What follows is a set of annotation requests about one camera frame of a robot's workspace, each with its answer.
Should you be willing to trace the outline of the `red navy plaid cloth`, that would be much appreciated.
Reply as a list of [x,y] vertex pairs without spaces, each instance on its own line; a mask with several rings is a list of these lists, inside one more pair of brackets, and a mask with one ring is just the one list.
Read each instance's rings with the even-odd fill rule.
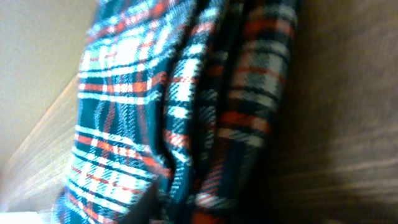
[[266,148],[297,0],[98,1],[52,223],[232,223]]

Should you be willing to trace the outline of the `cream cloth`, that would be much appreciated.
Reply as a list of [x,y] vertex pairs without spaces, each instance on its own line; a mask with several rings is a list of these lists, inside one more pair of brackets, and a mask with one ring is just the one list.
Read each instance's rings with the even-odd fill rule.
[[1,165],[76,75],[92,0],[1,0]]

